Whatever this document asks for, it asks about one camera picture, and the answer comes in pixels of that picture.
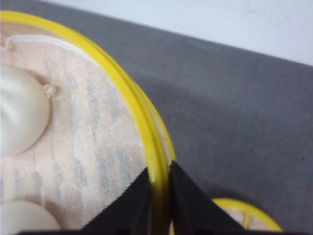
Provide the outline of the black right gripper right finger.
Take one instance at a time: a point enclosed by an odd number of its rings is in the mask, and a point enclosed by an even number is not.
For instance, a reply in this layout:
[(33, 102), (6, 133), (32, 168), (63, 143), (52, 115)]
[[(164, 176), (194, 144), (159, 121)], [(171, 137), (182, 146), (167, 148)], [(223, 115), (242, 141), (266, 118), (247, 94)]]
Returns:
[(209, 199), (175, 161), (170, 166), (170, 196), (176, 235), (245, 233), (245, 229)]

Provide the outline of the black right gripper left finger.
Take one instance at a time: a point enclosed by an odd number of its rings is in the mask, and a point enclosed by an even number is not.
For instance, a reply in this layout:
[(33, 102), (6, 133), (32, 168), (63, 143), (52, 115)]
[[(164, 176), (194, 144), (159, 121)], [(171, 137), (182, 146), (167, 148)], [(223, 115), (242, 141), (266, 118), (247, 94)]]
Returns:
[(77, 230), (30, 230), (20, 235), (147, 235), (150, 231), (151, 186), (148, 170), (111, 205)]

